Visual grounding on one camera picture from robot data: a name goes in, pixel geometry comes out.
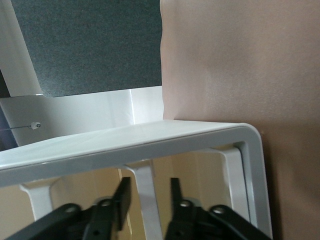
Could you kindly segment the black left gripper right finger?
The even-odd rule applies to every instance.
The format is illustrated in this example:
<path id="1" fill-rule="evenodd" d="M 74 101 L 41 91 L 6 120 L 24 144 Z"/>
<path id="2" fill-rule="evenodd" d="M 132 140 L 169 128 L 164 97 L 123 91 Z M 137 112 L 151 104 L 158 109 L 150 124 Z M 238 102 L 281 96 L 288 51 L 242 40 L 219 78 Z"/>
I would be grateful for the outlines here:
<path id="1" fill-rule="evenodd" d="M 230 207 L 204 210 L 183 198 L 180 179 L 170 179 L 172 219 L 164 240 L 272 240 Z"/>

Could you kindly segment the brown table cover mat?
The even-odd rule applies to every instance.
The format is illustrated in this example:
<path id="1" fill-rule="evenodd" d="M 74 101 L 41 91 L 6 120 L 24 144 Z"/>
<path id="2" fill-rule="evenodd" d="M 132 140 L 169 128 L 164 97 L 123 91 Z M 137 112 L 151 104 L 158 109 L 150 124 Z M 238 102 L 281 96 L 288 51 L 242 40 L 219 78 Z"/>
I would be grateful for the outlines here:
<path id="1" fill-rule="evenodd" d="M 275 240 L 320 240 L 320 0 L 160 0 L 164 118 L 260 132 Z"/>

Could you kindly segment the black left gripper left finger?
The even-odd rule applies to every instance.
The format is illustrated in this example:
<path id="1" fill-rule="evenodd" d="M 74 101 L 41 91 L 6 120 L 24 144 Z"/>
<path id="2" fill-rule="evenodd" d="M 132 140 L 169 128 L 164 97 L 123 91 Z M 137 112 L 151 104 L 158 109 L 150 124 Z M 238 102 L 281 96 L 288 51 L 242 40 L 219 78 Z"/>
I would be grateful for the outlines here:
<path id="1" fill-rule="evenodd" d="M 88 209 L 68 203 L 5 240 L 118 240 L 131 204 L 131 178 L 124 177 L 113 196 Z"/>

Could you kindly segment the white plastic drawer cabinet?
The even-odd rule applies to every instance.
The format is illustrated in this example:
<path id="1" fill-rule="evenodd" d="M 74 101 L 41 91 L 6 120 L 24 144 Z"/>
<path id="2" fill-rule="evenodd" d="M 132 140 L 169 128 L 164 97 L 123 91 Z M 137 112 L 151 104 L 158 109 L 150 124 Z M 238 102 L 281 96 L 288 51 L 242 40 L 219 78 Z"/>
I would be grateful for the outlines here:
<path id="1" fill-rule="evenodd" d="M 262 140 L 247 123 L 162 120 L 56 137 L 0 152 L 0 188 L 104 168 L 133 168 L 147 240 L 163 240 L 148 160 L 224 145 L 241 155 L 249 221 L 271 237 Z"/>

